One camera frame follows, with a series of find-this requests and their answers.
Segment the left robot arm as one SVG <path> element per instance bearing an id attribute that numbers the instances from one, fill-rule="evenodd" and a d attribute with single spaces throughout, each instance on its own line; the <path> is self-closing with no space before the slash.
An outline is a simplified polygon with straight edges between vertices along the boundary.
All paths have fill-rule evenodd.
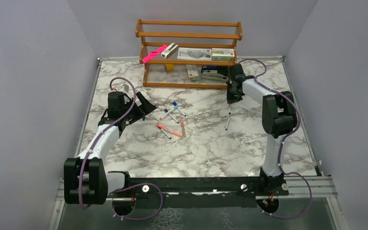
<path id="1" fill-rule="evenodd" d="M 98 122 L 98 129 L 89 145 L 75 158 L 64 163 L 64 200 L 83 208 L 102 205 L 109 193 L 124 197 L 131 192 L 126 172 L 110 176 L 104 168 L 104 159 L 124 129 L 156 109 L 142 93 L 130 98 L 124 92 L 110 92 L 108 107 Z"/>

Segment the peach orange highlighter pen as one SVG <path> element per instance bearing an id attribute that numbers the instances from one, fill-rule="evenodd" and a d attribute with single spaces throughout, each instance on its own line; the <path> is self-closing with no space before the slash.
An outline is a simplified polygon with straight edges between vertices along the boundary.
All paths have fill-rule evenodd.
<path id="1" fill-rule="evenodd" d="M 180 119 L 180 126 L 182 129 L 182 137 L 185 138 L 186 137 L 186 131 L 185 131 L 185 126 L 184 126 L 184 120 L 181 118 Z"/>

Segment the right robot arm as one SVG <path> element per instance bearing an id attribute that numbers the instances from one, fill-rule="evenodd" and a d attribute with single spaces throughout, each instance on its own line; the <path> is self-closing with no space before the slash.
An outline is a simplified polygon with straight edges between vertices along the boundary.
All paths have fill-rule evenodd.
<path id="1" fill-rule="evenodd" d="M 247 76 L 241 64 L 228 68 L 227 103 L 240 102 L 248 95 L 262 106 L 262 126 L 267 134 L 264 163 L 260 169 L 258 191 L 269 195 L 284 183 L 281 170 L 281 151 L 285 138 L 299 125 L 293 95 L 289 91 L 279 92 L 260 83 L 253 75 Z"/>

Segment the blue cap marker pen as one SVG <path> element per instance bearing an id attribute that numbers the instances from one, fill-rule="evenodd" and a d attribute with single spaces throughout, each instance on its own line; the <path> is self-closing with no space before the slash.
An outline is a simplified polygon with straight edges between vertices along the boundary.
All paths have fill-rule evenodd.
<path id="1" fill-rule="evenodd" d="M 228 129 L 229 129 L 229 125 L 230 125 L 230 118 L 231 118 L 231 116 L 230 116 L 230 115 L 228 115 L 228 117 L 227 117 L 227 122 L 226 122 L 226 125 L 225 125 L 225 130 L 228 130 Z"/>

